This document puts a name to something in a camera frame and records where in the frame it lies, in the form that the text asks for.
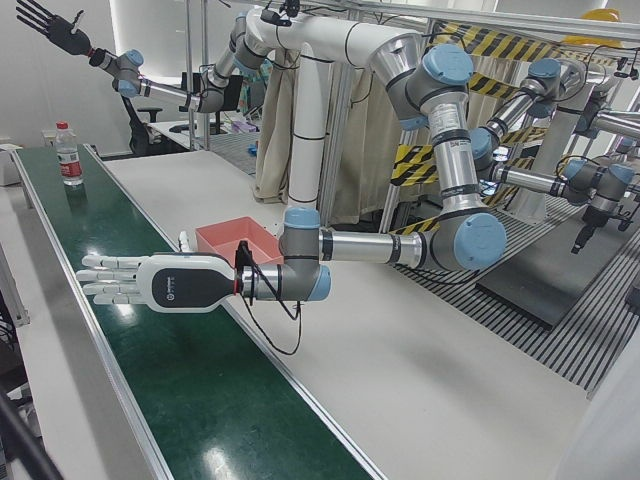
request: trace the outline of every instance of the white table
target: white table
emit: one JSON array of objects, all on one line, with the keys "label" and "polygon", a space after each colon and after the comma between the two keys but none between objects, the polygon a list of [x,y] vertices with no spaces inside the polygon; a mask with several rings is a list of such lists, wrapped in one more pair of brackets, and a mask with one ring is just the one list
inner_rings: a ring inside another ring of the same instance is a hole
[{"label": "white table", "polygon": [[[279,227],[283,206],[256,203],[251,178],[213,153],[108,167],[171,238],[244,215]],[[329,299],[305,306],[301,349],[281,361],[384,474],[548,477],[588,405],[583,390],[388,266],[329,266]],[[277,305],[255,313],[276,342],[294,341]]]},{"label": "white table", "polygon": [[[233,120],[241,120],[243,119],[242,116],[233,116],[233,112],[231,112],[231,117]],[[182,132],[171,132],[171,128],[175,127],[176,125],[185,125],[189,123],[188,120],[179,120],[179,121],[172,121],[172,122],[155,122],[155,123],[149,123],[149,128],[151,128],[152,130],[158,132],[159,134],[167,137],[169,140],[177,143],[178,145],[186,148],[187,150],[189,149],[189,130],[184,130]],[[215,118],[211,119],[211,123],[215,124]],[[222,122],[222,125],[220,125],[220,129],[223,132],[227,132],[227,133],[231,133],[231,127],[229,125],[227,125],[227,122]]]}]

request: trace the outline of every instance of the black mat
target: black mat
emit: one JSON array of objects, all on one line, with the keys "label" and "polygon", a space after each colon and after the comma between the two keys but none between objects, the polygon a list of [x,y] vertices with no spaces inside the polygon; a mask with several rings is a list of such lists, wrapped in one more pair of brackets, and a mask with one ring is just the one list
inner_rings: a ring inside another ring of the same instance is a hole
[{"label": "black mat", "polygon": [[583,210],[485,275],[477,288],[521,311],[545,328],[555,327],[637,230],[618,231],[610,220],[578,255],[570,252],[583,227]]}]

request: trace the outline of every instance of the green conveyor belt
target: green conveyor belt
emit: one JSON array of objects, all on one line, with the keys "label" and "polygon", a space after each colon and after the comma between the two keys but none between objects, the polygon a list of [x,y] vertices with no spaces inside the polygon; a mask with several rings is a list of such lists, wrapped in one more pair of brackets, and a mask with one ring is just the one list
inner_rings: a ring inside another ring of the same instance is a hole
[{"label": "green conveyor belt", "polygon": [[[79,192],[63,185],[53,149],[19,156],[74,270],[89,252],[170,250],[84,148]],[[92,308],[176,479],[369,478],[223,308]]]}]

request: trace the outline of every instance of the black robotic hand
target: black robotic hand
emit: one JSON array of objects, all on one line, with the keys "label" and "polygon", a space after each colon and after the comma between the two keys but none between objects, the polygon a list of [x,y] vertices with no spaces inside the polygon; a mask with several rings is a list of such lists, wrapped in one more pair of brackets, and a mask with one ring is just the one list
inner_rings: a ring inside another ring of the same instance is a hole
[{"label": "black robotic hand", "polygon": [[77,25],[82,18],[84,10],[76,15],[73,22],[54,15],[35,0],[17,0],[17,18],[25,25],[33,28],[71,55],[89,56],[93,48],[91,40]]}]

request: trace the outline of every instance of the blue joint cap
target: blue joint cap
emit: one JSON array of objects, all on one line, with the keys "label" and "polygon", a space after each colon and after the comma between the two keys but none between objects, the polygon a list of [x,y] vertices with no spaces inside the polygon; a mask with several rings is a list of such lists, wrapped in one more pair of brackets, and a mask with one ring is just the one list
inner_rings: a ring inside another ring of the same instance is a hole
[{"label": "blue joint cap", "polygon": [[578,160],[576,158],[574,158],[573,160],[569,160],[569,163],[567,163],[567,166],[564,168],[564,172],[562,172],[562,175],[567,180],[571,180],[578,174],[578,172],[582,169],[582,167],[585,166],[586,163],[586,160]]},{"label": "blue joint cap", "polygon": [[636,141],[633,138],[623,137],[622,141],[620,142],[620,145],[623,145],[625,147],[633,147],[635,143]]},{"label": "blue joint cap", "polygon": [[255,72],[255,69],[247,67],[244,63],[242,63],[236,57],[233,57],[233,65],[245,75],[253,75]]},{"label": "blue joint cap", "polygon": [[554,108],[552,102],[537,102],[531,105],[527,113],[533,118],[547,118],[551,116]]},{"label": "blue joint cap", "polygon": [[422,57],[422,67],[431,77],[446,85],[466,85],[473,75],[471,57],[460,47],[448,43],[429,50]]},{"label": "blue joint cap", "polygon": [[139,67],[144,63],[144,57],[137,50],[128,50],[125,55],[136,67]]},{"label": "blue joint cap", "polygon": [[633,176],[636,173],[632,168],[620,165],[619,163],[609,165],[609,171],[614,177],[626,185],[631,183],[631,180],[633,180]]},{"label": "blue joint cap", "polygon": [[318,279],[316,280],[316,284],[313,286],[313,290],[311,290],[311,294],[307,301],[309,302],[317,302],[319,300],[324,300],[329,296],[329,292],[331,291],[331,272],[329,268],[325,265],[320,266],[320,274],[318,275]]},{"label": "blue joint cap", "polygon": [[474,160],[484,157],[493,150],[491,148],[491,134],[486,129],[474,128],[469,131],[469,137],[471,138],[471,151]]},{"label": "blue joint cap", "polygon": [[429,119],[423,115],[407,118],[405,120],[400,120],[400,126],[406,131],[417,130],[421,127],[428,127]]},{"label": "blue joint cap", "polygon": [[137,97],[139,92],[129,80],[118,80],[118,93],[125,98]]},{"label": "blue joint cap", "polygon": [[506,246],[507,232],[500,221],[488,213],[476,213],[458,227],[453,252],[464,268],[480,270],[500,260]]},{"label": "blue joint cap", "polygon": [[291,207],[284,212],[284,226],[301,230],[320,228],[320,214],[315,208]]},{"label": "blue joint cap", "polygon": [[543,58],[529,65],[529,75],[538,78],[555,78],[560,75],[560,62],[553,58]]}]

